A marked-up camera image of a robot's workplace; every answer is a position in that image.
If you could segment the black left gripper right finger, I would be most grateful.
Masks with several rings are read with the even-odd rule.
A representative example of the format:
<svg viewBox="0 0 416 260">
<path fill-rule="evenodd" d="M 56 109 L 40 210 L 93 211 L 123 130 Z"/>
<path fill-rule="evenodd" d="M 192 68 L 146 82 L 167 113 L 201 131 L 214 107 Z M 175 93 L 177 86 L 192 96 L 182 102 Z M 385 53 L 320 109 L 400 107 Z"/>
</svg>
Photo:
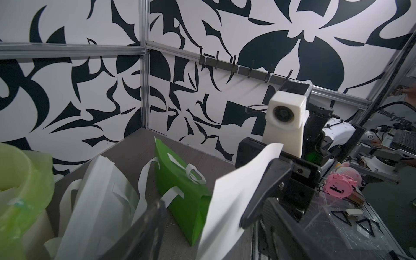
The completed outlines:
<svg viewBox="0 0 416 260">
<path fill-rule="evenodd" d="M 328 259 L 328 253 L 303 231 L 276 198 L 264 202 L 262 220 L 272 260 Z"/>
</svg>

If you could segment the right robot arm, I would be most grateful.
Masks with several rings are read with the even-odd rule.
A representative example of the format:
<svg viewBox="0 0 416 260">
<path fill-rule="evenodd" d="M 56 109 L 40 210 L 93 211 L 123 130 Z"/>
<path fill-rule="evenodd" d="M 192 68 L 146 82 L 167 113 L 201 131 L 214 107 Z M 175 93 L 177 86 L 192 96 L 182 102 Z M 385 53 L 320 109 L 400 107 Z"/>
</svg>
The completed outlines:
<svg viewBox="0 0 416 260">
<path fill-rule="evenodd" d="M 260 173 L 261 180 L 242 214 L 240 227 L 245 229 L 261 218 L 269 197 L 278 199 L 300 221 L 319 185 L 321 168 L 331 158 L 344 160 L 365 131 L 335 116 L 329 108 L 309 104 L 307 112 L 301 157 L 282 151 L 278 158 L 253 167 L 252 172 Z"/>
</svg>

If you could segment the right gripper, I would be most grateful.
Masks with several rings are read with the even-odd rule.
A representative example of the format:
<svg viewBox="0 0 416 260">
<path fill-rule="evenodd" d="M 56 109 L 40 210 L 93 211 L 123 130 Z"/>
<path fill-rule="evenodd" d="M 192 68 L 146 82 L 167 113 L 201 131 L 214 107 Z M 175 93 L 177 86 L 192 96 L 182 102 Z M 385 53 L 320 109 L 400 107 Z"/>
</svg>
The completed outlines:
<svg viewBox="0 0 416 260">
<path fill-rule="evenodd" d="M 235 167 L 246 165 L 267 145 L 245 138 L 238 145 Z M 240 227 L 248 228 L 262 215 L 265 201 L 276 198 L 280 205 L 299 221 L 307 211 L 321 177 L 320 167 L 281 151 L 266 167 L 262 179 L 240 219 Z"/>
</svg>

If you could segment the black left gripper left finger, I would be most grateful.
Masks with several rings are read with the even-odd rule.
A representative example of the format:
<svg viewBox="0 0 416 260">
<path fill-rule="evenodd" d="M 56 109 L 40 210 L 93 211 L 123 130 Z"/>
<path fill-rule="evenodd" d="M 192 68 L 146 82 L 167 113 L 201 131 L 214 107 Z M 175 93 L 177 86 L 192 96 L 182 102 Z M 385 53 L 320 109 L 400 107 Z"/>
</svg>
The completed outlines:
<svg viewBox="0 0 416 260">
<path fill-rule="evenodd" d="M 101 260 L 157 260 L 164 235 L 167 208 L 157 200 L 113 245 Z"/>
</svg>

